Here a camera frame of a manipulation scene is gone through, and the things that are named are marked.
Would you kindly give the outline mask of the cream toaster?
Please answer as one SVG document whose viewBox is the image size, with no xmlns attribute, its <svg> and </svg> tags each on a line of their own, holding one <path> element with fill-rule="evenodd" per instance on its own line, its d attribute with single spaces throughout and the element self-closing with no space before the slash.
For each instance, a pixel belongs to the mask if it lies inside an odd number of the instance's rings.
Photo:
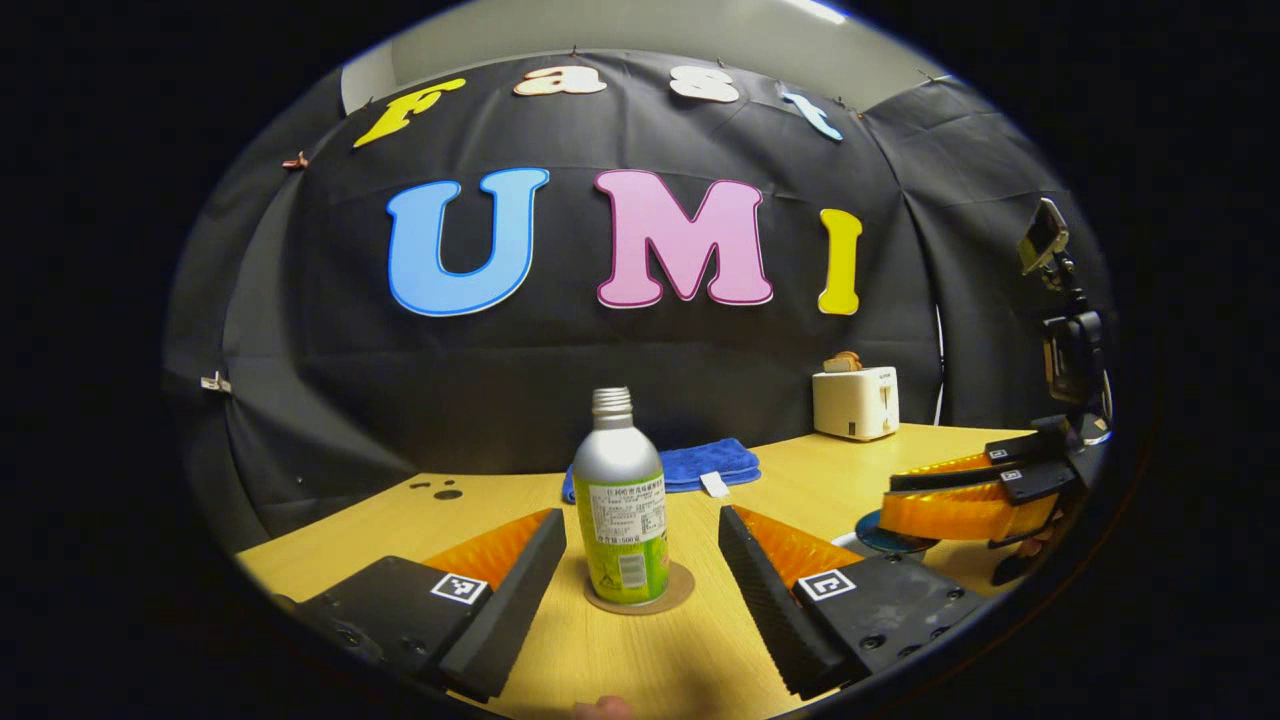
<svg viewBox="0 0 1280 720">
<path fill-rule="evenodd" d="M 860 442 L 900 428 L 899 378 L 893 366 L 812 375 L 813 425 L 819 433 Z"/>
</svg>

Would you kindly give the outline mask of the blue folded towel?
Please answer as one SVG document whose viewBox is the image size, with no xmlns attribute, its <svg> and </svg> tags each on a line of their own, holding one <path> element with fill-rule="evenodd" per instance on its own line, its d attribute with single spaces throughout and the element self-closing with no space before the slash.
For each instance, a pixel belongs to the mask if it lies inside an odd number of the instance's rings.
<svg viewBox="0 0 1280 720">
<path fill-rule="evenodd" d="M 669 492 L 701 489 L 701 478 L 716 473 L 726 486 L 760 477 L 759 457 L 737 439 L 672 451 L 657 451 L 634 427 L 600 429 L 586 436 L 566 470 L 561 498 L 575 503 L 582 489 L 586 500 L 623 498 L 645 503 Z"/>
</svg>

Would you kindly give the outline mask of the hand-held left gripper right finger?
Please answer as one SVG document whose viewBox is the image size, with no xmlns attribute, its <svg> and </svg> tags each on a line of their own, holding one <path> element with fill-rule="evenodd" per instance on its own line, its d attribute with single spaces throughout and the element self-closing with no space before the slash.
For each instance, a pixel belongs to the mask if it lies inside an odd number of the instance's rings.
<svg viewBox="0 0 1280 720">
<path fill-rule="evenodd" d="M 901 553 L 859 555 L 740 505 L 718 547 L 785 687 L 812 700 L 923 652 L 987 600 Z"/>
</svg>

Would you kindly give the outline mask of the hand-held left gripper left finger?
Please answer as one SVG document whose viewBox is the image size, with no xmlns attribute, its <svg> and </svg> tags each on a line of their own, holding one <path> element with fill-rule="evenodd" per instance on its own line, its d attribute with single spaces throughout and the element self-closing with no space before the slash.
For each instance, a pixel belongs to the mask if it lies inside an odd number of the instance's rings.
<svg viewBox="0 0 1280 720">
<path fill-rule="evenodd" d="M 543 509 L 425 561 L 385 556 L 294 606 L 294 618 L 376 667 L 480 703 L 509 678 L 566 550 Z"/>
</svg>

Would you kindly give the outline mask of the round brown coaster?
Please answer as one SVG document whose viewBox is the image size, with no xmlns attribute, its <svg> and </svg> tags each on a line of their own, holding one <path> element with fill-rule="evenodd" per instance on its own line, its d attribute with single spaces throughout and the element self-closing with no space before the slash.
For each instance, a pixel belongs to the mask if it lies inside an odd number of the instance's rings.
<svg viewBox="0 0 1280 720">
<path fill-rule="evenodd" d="M 590 577 L 586 575 L 582 579 L 582 593 L 588 602 L 607 612 L 623 616 L 657 615 L 677 609 L 692 596 L 695 587 L 696 582 L 692 573 L 686 566 L 676 561 L 669 565 L 667 591 L 658 600 L 645 603 L 613 603 L 602 600 L 594 591 Z"/>
</svg>

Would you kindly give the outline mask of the teal teacup lid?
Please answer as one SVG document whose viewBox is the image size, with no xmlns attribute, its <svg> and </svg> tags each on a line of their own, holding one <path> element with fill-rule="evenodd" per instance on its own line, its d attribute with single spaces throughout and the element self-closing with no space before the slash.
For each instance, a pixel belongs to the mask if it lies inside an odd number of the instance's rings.
<svg viewBox="0 0 1280 720">
<path fill-rule="evenodd" d="M 923 555 L 934 548 L 940 539 L 919 536 L 908 536 L 882 527 L 882 511 L 868 512 L 860 518 L 855 525 L 858 541 L 865 547 L 881 553 L 897 553 L 902 556 Z"/>
</svg>

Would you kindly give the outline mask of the black backdrop cloth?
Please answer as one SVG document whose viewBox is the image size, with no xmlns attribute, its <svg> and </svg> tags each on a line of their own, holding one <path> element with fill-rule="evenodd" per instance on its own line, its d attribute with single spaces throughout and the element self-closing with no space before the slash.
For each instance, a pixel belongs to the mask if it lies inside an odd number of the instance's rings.
<svg viewBox="0 0 1280 720">
<path fill-rule="evenodd" d="M 659 448 L 768 445 L 812 432 L 810 378 L 852 350 L 896 369 L 906 423 L 1028 427 L 1062 409 L 1041 329 L 1062 296 L 1018 256 L 1042 197 L 1116 319 L 1075 195 L 959 79 L 855 108 L 596 50 L 343 87 L 227 170 L 166 307 L 180 456 L 234 552 L 419 473 L 561 474 L 611 386 Z"/>
</svg>

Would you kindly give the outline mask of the silver green label water bottle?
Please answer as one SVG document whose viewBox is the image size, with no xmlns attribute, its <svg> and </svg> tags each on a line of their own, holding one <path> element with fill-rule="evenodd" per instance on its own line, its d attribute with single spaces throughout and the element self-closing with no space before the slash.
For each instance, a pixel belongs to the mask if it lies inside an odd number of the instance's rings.
<svg viewBox="0 0 1280 720">
<path fill-rule="evenodd" d="M 594 389 L 591 420 L 570 468 L 591 589 L 607 603 L 653 603 L 669 585 L 660 455 L 635 427 L 628 388 Z"/>
</svg>

